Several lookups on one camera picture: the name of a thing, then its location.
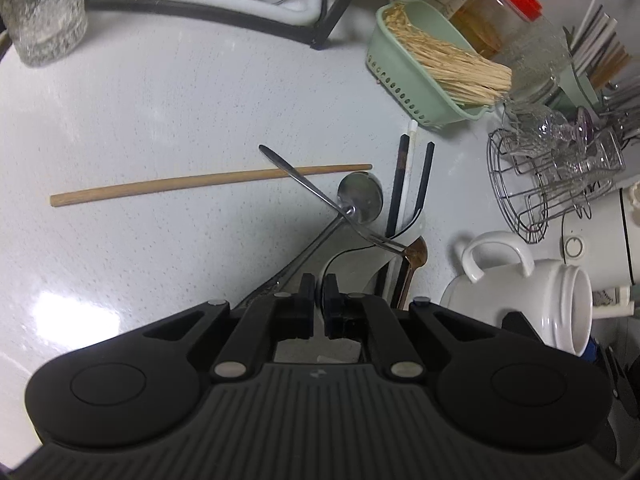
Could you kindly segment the frosted glass tumbler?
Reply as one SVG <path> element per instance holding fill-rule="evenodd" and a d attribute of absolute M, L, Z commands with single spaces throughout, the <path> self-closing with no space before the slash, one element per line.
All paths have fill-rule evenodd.
<path fill-rule="evenodd" d="M 88 27 L 85 0 L 1 0 L 1 18 L 18 56 L 30 67 L 65 58 Z"/>

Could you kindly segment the white chopstick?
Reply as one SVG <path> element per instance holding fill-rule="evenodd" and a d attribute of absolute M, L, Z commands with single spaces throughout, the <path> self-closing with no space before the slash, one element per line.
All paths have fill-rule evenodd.
<path fill-rule="evenodd" d="M 407 207 L 408 203 L 408 195 L 409 188 L 411 182 L 411 173 L 412 173 L 412 164 L 414 159 L 414 150 L 416 149 L 416 134 L 418 133 L 418 123 L 415 119 L 410 120 L 410 124 L 408 127 L 408 136 L 409 136 L 409 146 L 407 153 L 407 163 L 406 163 L 406 174 L 404 181 L 404 194 L 402 194 L 402 198 L 404 199 L 404 207 Z"/>

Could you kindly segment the green utensil holder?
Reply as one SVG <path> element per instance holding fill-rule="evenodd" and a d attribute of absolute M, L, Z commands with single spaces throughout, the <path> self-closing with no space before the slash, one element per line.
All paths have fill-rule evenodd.
<path fill-rule="evenodd" d="M 568 114 L 577 107 L 585 107 L 590 112 L 600 104 L 596 90 L 585 74 L 577 76 L 572 66 L 562 71 L 559 84 L 560 96 L 555 108 Z"/>

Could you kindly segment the clear glass cup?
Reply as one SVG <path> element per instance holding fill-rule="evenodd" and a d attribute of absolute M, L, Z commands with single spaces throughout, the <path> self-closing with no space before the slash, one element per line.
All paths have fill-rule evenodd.
<path fill-rule="evenodd" d="M 513 155 L 537 157 L 575 140 L 574 127 L 564 115 L 542 104 L 512 104 L 504 109 L 503 145 Z"/>

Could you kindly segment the textured glass jar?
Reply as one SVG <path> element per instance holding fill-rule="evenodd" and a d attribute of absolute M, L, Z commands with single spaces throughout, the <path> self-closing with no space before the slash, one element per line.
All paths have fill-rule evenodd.
<path fill-rule="evenodd" d="M 542 16 L 514 32 L 495 61 L 512 70 L 504 104 L 541 104 L 558 88 L 562 71 L 570 65 L 570 52 L 564 32 Z"/>

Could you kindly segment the white ceramic jug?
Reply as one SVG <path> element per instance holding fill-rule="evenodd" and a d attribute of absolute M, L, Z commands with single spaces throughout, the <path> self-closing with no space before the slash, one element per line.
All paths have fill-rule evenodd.
<path fill-rule="evenodd" d="M 474 250 L 489 244 L 512 249 L 518 262 L 482 268 Z M 526 317 L 542 342 L 582 356 L 591 334 L 592 287 L 579 266 L 558 259 L 535 259 L 524 240 L 509 232 L 480 234 L 466 245 L 462 274 L 445 289 L 440 304 L 499 327 L 506 315 Z"/>

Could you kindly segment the green plastic basket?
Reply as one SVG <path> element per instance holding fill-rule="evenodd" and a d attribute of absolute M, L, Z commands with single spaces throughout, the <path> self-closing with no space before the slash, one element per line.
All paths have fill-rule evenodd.
<path fill-rule="evenodd" d="M 423 0 L 390 0 L 375 14 L 375 28 L 366 55 L 370 73 L 423 127 L 439 128 L 455 122 L 477 120 L 490 112 L 490 106 L 459 106 L 397 41 L 384 23 L 385 13 L 396 3 L 405 7 L 411 24 L 427 34 L 451 42 L 461 49 L 472 49 L 454 25 L 429 3 Z"/>

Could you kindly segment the black chopstick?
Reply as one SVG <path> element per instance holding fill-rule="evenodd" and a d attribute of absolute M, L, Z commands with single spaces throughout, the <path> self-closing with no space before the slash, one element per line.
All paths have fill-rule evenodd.
<path fill-rule="evenodd" d="M 401 195 L 402 191 L 404 190 L 409 146 L 410 136 L 408 136 L 407 133 L 404 133 L 400 136 L 398 146 L 394 184 L 392 195 L 390 196 L 390 210 L 388 211 L 385 228 L 385 236 L 387 238 L 393 237 L 396 233 L 396 224 L 400 209 Z M 382 268 L 378 271 L 378 274 L 376 274 L 376 281 L 374 284 L 375 296 L 383 296 L 387 270 L 388 264 L 385 263 L 384 266 L 382 266 Z"/>
<path fill-rule="evenodd" d="M 404 164 L 400 167 L 399 190 L 393 192 L 392 208 L 390 208 L 390 221 L 392 222 L 390 225 L 394 228 L 393 234 L 390 236 L 392 240 L 394 238 L 400 237 L 405 232 L 408 232 L 416 224 L 416 222 L 418 222 L 420 215 L 422 214 L 428 181 L 431 177 L 434 151 L 435 143 L 433 141 L 428 142 L 424 155 L 418 194 L 416 194 L 416 200 L 414 201 L 413 213 L 410 220 L 407 223 L 404 223 L 406 198 L 407 192 L 409 191 L 409 185 L 405 182 L 405 180 L 410 176 L 409 149 L 406 148 L 405 161 Z"/>

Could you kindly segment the bundle of bamboo sticks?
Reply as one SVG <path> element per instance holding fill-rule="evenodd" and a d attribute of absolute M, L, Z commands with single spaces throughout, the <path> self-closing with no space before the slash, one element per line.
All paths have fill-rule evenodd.
<path fill-rule="evenodd" d="M 495 105 L 511 90 L 512 70 L 430 36 L 414 26 L 403 3 L 384 14 L 387 29 L 459 105 Z"/>

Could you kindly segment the long wooden chopstick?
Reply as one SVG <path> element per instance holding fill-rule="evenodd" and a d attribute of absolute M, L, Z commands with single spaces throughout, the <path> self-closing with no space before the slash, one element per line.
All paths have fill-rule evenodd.
<path fill-rule="evenodd" d="M 287 175 L 281 169 L 257 169 L 100 186 L 99 188 L 86 188 L 81 191 L 51 195 L 50 205 L 54 208 L 66 207 L 130 196 L 187 190 L 188 188 L 206 188 L 206 186 L 281 179 Z"/>

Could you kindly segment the black chopstick left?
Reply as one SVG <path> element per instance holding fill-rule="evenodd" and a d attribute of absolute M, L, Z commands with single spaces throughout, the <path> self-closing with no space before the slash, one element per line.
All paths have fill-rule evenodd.
<path fill-rule="evenodd" d="M 392 195 L 390 196 L 390 210 L 388 211 L 385 228 L 385 236 L 387 238 L 393 237 L 396 233 L 396 224 L 400 209 L 401 195 L 402 191 L 404 190 L 409 146 L 410 136 L 408 136 L 407 133 L 404 133 L 400 136 L 398 146 L 394 184 Z M 378 271 L 378 274 L 376 274 L 376 281 L 374 284 L 375 296 L 383 296 L 387 270 L 388 264 L 385 263 L 384 266 L 382 266 L 382 268 Z"/>

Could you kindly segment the black chopstick right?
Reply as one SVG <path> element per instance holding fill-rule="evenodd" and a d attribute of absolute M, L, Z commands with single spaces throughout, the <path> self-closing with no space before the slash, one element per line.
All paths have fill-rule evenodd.
<path fill-rule="evenodd" d="M 406 148 L 405 161 L 404 164 L 400 167 L 399 190 L 393 192 L 392 208 L 390 208 L 390 221 L 392 222 L 390 225 L 394 228 L 393 234 L 390 236 L 392 240 L 394 238 L 400 237 L 405 232 L 408 232 L 416 224 L 416 222 L 418 222 L 420 215 L 422 214 L 428 181 L 431 177 L 434 151 L 435 143 L 433 141 L 428 142 L 424 155 L 418 194 L 416 194 L 416 200 L 414 201 L 413 213 L 410 220 L 407 223 L 404 223 L 406 198 L 407 192 L 409 191 L 409 185 L 405 182 L 405 180 L 410 176 L 409 149 Z"/>

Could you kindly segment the brown wooden spoon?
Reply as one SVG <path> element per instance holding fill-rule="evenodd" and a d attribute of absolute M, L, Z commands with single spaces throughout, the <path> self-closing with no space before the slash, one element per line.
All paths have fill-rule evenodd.
<path fill-rule="evenodd" d="M 411 281 L 413 275 L 416 273 L 416 270 L 422 268 L 422 266 L 425 266 L 427 263 L 427 246 L 426 241 L 422 236 L 418 237 L 407 248 L 405 260 L 407 263 L 407 270 L 404 273 L 404 277 L 399 281 L 399 284 L 401 284 L 401 289 L 396 301 L 396 308 L 398 310 L 405 309 Z"/>

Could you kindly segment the steel ladle spoon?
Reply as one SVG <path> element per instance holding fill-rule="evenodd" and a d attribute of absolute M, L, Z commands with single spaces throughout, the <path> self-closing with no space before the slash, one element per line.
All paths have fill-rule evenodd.
<path fill-rule="evenodd" d="M 337 203 L 349 218 L 366 226 L 378 218 L 383 209 L 383 192 L 380 182 L 368 172 L 352 172 L 344 177 L 338 186 Z M 338 214 L 293 260 L 245 296 L 236 307 L 246 309 L 252 302 L 263 296 L 283 292 L 285 285 L 292 280 L 296 272 L 345 223 L 346 220 Z"/>

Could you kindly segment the white appliance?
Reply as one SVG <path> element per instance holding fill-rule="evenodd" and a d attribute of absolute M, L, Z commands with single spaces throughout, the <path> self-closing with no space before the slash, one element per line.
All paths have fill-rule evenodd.
<path fill-rule="evenodd" d="M 562 220 L 561 247 L 567 264 L 580 266 L 593 290 L 639 284 L 639 182 L 618 188 Z"/>

